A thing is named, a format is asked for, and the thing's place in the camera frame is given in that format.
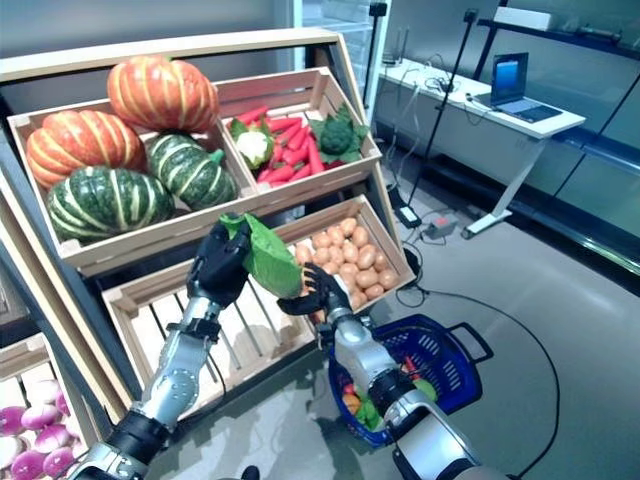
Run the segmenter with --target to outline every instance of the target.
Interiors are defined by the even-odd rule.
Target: desk leg
[[[463,238],[473,238],[478,233],[486,230],[487,228],[495,225],[498,222],[501,222],[509,215],[511,215],[511,212],[507,210],[507,207],[511,203],[511,200],[513,200],[513,197],[516,195],[516,192],[518,191],[522,183],[527,178],[527,175],[529,175],[529,172],[531,171],[533,166],[538,161],[538,158],[540,158],[544,147],[547,145],[547,141],[547,139],[543,139],[535,143],[535,145],[529,152],[528,157],[525,159],[525,163],[522,166],[522,169],[518,172],[514,179],[511,180],[511,183],[507,186],[507,189],[500,197],[500,200],[498,200],[498,203],[496,203],[493,211],[465,228],[462,231]]]

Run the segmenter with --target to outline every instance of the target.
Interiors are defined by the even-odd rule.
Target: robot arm
[[[325,309],[333,332],[336,360],[354,384],[366,391],[396,442],[393,460],[405,480],[506,480],[508,477],[480,465],[464,435],[407,374],[349,307],[336,280],[307,264],[307,283],[315,294],[280,301],[291,314]]]
[[[104,442],[91,447],[69,478],[139,480],[162,450],[178,418],[198,397],[200,370],[218,340],[218,315],[235,301],[247,279],[241,264],[249,252],[245,223],[233,240],[217,224],[201,243],[187,279],[189,303],[170,324],[158,369],[140,401]]]

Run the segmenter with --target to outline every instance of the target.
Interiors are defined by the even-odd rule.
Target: green striped pumpkin
[[[167,133],[158,136],[149,152],[149,171],[192,210],[237,197],[233,178],[220,166],[222,150],[209,154],[190,136]]]
[[[123,168],[86,167],[56,183],[47,207],[61,240],[90,242],[169,218],[173,197],[155,178]]]

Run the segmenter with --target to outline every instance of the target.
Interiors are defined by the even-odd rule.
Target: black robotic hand
[[[248,273],[242,262],[251,249],[250,236],[249,224],[243,222],[229,240],[226,227],[217,222],[202,240],[189,272],[189,297],[206,297],[222,308],[235,302],[247,281]]]
[[[305,297],[278,300],[282,311],[288,315],[308,315],[318,310],[329,313],[337,308],[348,308],[349,296],[338,285],[335,278],[313,263],[306,263],[305,276],[309,280],[305,285],[311,287],[314,292],[309,292]]]

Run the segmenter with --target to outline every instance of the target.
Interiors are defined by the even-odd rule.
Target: white desk
[[[429,86],[434,86],[435,78],[446,79],[448,78],[447,75],[448,73],[444,70],[427,67],[411,60],[404,60],[400,66],[388,68],[381,75],[381,78],[409,89],[413,89],[418,85],[421,96],[432,99],[437,106],[442,102],[444,93],[435,88],[428,88],[425,82]],[[449,94],[447,102],[447,105],[454,107],[454,109],[445,110],[443,123],[436,134],[434,145],[452,158],[461,158],[463,161],[466,159],[466,163],[470,163],[469,160],[473,157],[482,157],[483,152],[480,150],[485,150],[488,157],[499,156],[502,162],[510,162],[517,165],[511,179],[505,181],[505,183],[508,183],[507,188],[493,211],[463,231],[465,238],[471,238],[511,215],[511,212],[507,210],[509,203],[513,200],[538,158],[540,158],[540,154],[551,136],[581,125],[584,123],[585,118],[562,110],[562,113],[555,117],[536,123],[528,123],[505,113],[492,111],[477,101],[468,101],[466,99],[467,93],[472,97],[489,93],[491,91],[490,85],[456,75],[454,86],[457,88]],[[376,115],[381,105],[384,104],[379,101],[376,107]],[[445,121],[446,112],[450,110],[457,110],[457,115],[451,115]],[[478,123],[465,121],[464,117],[470,115],[477,116],[476,121]],[[477,158],[474,158],[474,160],[472,163],[475,163],[477,168],[473,168],[486,173],[483,171],[482,165],[477,163]]]

